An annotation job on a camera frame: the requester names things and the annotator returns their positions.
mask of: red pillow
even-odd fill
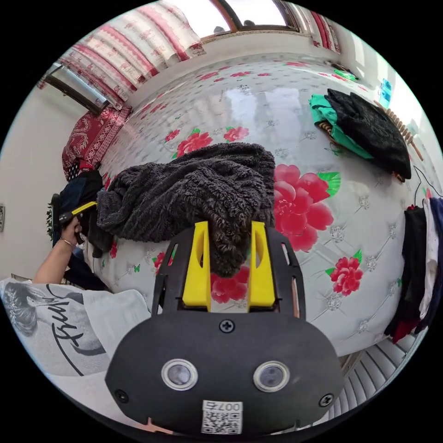
[[[87,112],[76,123],[61,156],[66,180],[68,170],[75,162],[95,167],[102,161],[131,109],[125,107],[119,111],[109,106],[98,117]]]

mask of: camera lens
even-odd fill
[[[254,372],[254,384],[263,392],[276,392],[289,381],[289,369],[279,361],[261,364]]]
[[[162,368],[162,380],[171,389],[186,391],[197,383],[197,369],[187,360],[169,360]]]

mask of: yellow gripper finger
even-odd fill
[[[195,224],[182,300],[185,306],[206,307],[208,312],[211,310],[209,229],[207,221]]]
[[[74,209],[74,211],[72,211],[72,215],[76,216],[77,214],[80,214],[81,212],[85,211],[86,209],[92,208],[92,206],[97,206],[97,202],[85,203],[83,206],[80,206],[79,208]]]
[[[251,307],[270,308],[274,303],[274,281],[264,223],[253,221],[251,229],[248,311]]]

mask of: hand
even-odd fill
[[[69,243],[76,245],[77,239],[75,237],[75,234],[78,232],[82,232],[82,227],[80,226],[80,221],[78,220],[78,218],[74,217],[71,223],[69,223],[66,228],[62,229],[61,237],[66,241],[69,241]]]

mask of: curtain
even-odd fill
[[[183,12],[158,1],[100,26],[59,62],[121,108],[148,79],[205,53]]]
[[[307,29],[310,33],[314,45],[323,47],[340,54],[340,45],[335,35],[332,22],[323,15],[310,11],[302,6],[296,6],[297,16],[301,19],[301,28]]]

